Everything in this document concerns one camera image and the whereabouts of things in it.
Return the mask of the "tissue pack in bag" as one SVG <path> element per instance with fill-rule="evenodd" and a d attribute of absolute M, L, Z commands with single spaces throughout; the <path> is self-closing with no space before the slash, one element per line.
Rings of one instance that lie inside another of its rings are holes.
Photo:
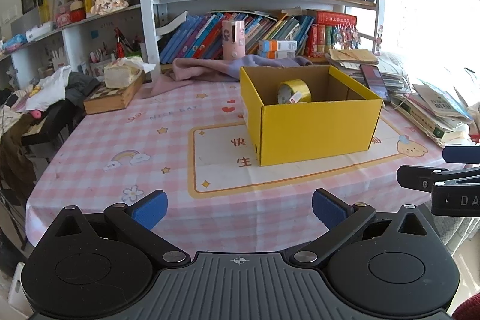
<path fill-rule="evenodd" d="M 104 83 L 110 89 L 127 88 L 141 75 L 155 68 L 154 63 L 144 62 L 139 56 L 118 58 L 103 68 Z"/>

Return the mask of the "black smartphone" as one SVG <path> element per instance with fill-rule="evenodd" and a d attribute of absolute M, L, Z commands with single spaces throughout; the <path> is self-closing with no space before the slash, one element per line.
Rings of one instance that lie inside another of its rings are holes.
<path fill-rule="evenodd" d="M 385 103 L 390 103 L 391 98 L 387 91 L 381 72 L 374 65 L 361 64 L 360 71 L 368 88 L 377 94 Z"/>

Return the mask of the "wooden chess board box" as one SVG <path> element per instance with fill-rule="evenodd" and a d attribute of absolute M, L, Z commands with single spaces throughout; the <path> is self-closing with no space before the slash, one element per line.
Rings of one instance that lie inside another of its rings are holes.
<path fill-rule="evenodd" d="M 126 88 L 108 88 L 101 84 L 85 100 L 87 115 L 97 115 L 112 111 L 124 110 L 142 87 L 145 74 L 142 72 L 137 79 Z"/>

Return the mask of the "row of leaning books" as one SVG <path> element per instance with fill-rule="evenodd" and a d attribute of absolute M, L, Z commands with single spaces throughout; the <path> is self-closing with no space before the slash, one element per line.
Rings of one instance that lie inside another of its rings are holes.
<path fill-rule="evenodd" d="M 278 18 L 259 11 L 183 12 L 157 29 L 162 40 L 160 63 L 177 58 L 235 60 L 248 54 L 267 59 L 303 55 L 314 18 L 284 14 Z"/>

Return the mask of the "pink checkered tablecloth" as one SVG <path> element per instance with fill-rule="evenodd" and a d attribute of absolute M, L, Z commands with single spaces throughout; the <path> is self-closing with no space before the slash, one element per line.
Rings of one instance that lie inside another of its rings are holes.
<path fill-rule="evenodd" d="M 238 85 L 137 97 L 125 110 L 85 117 L 67 138 L 28 199 L 27 237 L 36 244 L 64 206 L 97 213 L 156 189 L 167 194 L 168 212 L 154 231 L 189 253 L 263 252 L 315 239 L 325 232 L 312 212 L 318 188 L 379 211 L 426 202 L 426 193 L 400 188 L 395 173 L 443 166 L 441 149 L 390 109 L 373 140 L 362 153 L 260 166 Z"/>

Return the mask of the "yellow tape roll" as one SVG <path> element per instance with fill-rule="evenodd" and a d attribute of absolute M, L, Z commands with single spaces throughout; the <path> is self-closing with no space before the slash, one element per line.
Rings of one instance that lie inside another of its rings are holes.
<path fill-rule="evenodd" d="M 308 85 L 301 79 L 292 79 L 282 82 L 277 91 L 279 104 L 310 103 L 312 94 Z"/>

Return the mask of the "pink purple blanket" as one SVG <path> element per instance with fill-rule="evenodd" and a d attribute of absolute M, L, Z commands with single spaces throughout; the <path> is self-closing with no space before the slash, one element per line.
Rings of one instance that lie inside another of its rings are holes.
<path fill-rule="evenodd" d="M 191 85 L 194 80 L 208 82 L 239 82 L 243 67 L 290 68 L 311 66 L 304 57 L 268 59 L 249 54 L 235 60 L 176 58 L 172 69 L 162 74 L 146 91 L 146 97 L 155 97 L 176 88 Z"/>

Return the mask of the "orange white small boxes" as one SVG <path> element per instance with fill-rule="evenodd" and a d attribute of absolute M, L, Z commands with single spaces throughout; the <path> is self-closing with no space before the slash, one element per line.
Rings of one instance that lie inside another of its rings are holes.
<path fill-rule="evenodd" d="M 268 59 L 294 58 L 297 51 L 296 40 L 260 40 L 257 54 Z"/>

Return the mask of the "yellow cardboard box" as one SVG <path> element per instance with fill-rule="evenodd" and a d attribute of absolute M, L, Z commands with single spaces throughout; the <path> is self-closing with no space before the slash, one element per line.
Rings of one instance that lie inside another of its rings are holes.
<path fill-rule="evenodd" d="M 301 79 L 310 103 L 279 104 L 278 87 Z M 366 151 L 383 100 L 333 66 L 244 67 L 240 71 L 243 118 L 258 163 L 272 166 Z"/>

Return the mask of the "pink cylindrical device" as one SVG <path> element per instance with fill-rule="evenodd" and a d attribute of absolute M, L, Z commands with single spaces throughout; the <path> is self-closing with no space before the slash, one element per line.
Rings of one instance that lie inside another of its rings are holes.
<path fill-rule="evenodd" d="M 243 20 L 222 22 L 223 60 L 231 61 L 246 55 L 245 23 Z"/>

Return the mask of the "stack of papers and books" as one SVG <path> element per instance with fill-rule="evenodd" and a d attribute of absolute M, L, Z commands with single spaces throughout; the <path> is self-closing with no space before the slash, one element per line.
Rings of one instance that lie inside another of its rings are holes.
<path fill-rule="evenodd" d="M 475 122 L 467 109 L 448 93 L 429 83 L 420 81 L 411 84 L 402 63 L 392 54 L 373 54 L 366 49 L 329 49 L 326 58 L 365 87 L 368 86 L 360 65 L 376 66 L 391 98 L 387 104 L 438 146 L 474 145 L 479 142 L 479 136 L 473 132 Z"/>

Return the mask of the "dark grey garment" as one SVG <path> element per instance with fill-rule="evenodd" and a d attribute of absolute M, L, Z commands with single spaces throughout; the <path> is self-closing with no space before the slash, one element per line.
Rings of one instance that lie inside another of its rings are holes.
<path fill-rule="evenodd" d="M 100 85 L 100 82 L 93 76 L 72 71 L 68 77 L 65 88 L 66 99 L 73 105 L 83 107 L 85 99 Z"/>

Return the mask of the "white garment pile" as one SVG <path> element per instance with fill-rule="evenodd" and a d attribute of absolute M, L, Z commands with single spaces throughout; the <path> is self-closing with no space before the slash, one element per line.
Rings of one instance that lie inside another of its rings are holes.
<path fill-rule="evenodd" d="M 61 67 L 53 75 L 41 79 L 36 85 L 17 90 L 14 94 L 18 97 L 16 103 L 11 107 L 17 113 L 39 110 L 45 112 L 57 101 L 66 98 L 66 87 L 68 86 L 71 67 Z"/>

